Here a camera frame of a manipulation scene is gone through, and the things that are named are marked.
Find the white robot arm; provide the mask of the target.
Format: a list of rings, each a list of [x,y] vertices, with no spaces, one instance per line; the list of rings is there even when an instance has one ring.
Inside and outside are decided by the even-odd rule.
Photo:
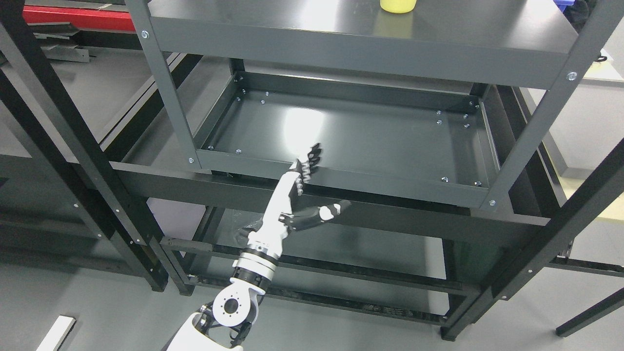
[[[242,351],[251,327],[258,318],[259,299],[271,285],[282,249],[250,244],[233,263],[232,277],[212,302],[192,313],[165,347],[167,351]],[[236,332],[230,346],[210,335],[225,327]]]

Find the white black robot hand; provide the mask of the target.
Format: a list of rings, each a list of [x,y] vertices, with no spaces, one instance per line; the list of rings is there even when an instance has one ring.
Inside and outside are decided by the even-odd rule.
[[[349,200],[339,200],[326,205],[300,207],[299,198],[318,171],[322,147],[315,143],[295,158],[279,178],[259,229],[248,233],[245,251],[278,260],[283,252],[283,240],[290,233],[304,231],[333,221],[350,208]]]

